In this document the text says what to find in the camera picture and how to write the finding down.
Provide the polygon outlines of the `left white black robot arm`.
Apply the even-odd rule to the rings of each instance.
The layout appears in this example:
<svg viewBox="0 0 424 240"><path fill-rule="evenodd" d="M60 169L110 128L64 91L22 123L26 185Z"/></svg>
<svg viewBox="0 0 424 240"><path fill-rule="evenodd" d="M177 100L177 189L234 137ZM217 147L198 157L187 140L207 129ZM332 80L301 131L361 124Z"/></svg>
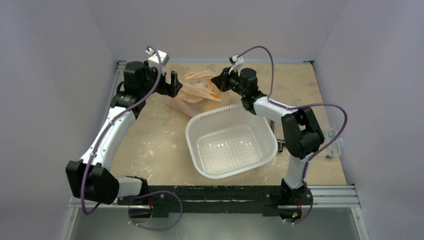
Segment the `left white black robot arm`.
<svg viewBox="0 0 424 240"><path fill-rule="evenodd" d="M81 202L109 205L125 197L138 205L148 201L149 191L144 187L146 179L113 176L110 172L112 161L147 98L153 93L174 98L183 87L176 71L167 73L164 67L147 61L127 62L118 75L121 81L98 135L79 160L69 161L65 168L72 195Z"/></svg>

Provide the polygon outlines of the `orange translucent plastic bag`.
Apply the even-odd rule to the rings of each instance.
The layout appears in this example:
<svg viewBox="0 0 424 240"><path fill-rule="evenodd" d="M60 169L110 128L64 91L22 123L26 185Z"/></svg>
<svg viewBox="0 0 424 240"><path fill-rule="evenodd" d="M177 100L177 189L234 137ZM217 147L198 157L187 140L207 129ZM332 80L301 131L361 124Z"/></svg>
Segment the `orange translucent plastic bag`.
<svg viewBox="0 0 424 240"><path fill-rule="evenodd" d="M204 113L203 107L208 103L219 104L218 108L228 106L231 95L228 91L219 91L211 82L215 76L211 70L185 74L184 79L180 81L183 84L182 89L176 97L168 98L166 104L190 118Z"/></svg>

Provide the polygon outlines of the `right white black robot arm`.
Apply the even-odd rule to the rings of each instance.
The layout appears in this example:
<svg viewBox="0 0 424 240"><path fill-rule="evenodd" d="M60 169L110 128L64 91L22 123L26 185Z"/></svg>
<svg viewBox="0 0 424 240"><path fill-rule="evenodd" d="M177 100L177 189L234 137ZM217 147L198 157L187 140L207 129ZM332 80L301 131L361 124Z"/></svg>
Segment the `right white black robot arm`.
<svg viewBox="0 0 424 240"><path fill-rule="evenodd" d="M310 157L319 151L325 137L310 107L298 108L272 101L259 90L257 72L244 68L241 72L223 69L211 82L221 91L233 91L241 97L243 108L251 114L280 121L283 140L290 154L285 177L281 182L282 200L288 204L300 198L306 189Z"/></svg>

